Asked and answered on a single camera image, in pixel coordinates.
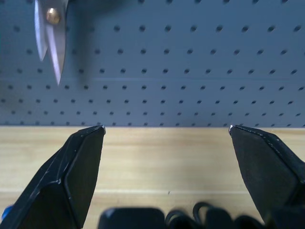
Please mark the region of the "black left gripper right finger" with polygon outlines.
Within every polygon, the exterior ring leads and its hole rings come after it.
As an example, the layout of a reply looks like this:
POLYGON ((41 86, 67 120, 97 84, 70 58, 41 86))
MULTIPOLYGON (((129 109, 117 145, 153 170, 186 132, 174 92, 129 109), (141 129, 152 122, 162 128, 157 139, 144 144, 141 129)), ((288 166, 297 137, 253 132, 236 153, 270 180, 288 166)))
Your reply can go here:
POLYGON ((268 229, 305 227, 305 163, 276 135, 229 128, 244 184, 268 229))

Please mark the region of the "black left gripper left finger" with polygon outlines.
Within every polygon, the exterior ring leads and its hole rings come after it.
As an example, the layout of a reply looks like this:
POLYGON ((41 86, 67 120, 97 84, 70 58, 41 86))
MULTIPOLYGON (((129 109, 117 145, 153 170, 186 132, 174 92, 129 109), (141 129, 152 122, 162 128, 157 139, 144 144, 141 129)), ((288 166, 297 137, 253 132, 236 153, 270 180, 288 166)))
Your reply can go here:
POLYGON ((105 127, 81 129, 36 172, 2 229, 81 229, 96 188, 105 127))

